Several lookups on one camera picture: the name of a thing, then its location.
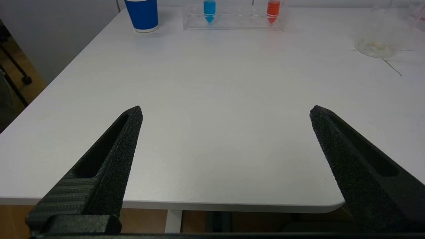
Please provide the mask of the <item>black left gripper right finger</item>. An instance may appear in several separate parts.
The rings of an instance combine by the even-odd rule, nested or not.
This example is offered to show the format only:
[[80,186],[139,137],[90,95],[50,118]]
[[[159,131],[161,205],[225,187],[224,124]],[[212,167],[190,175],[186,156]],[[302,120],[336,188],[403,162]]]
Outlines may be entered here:
[[309,116],[359,229],[423,233],[424,184],[331,110],[314,106]]

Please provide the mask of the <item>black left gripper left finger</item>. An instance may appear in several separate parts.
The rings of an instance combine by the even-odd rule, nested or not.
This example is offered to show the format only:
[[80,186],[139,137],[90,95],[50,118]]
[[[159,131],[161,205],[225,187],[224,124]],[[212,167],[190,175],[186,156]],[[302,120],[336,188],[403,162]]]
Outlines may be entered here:
[[30,234],[118,234],[143,121],[124,111],[26,216]]

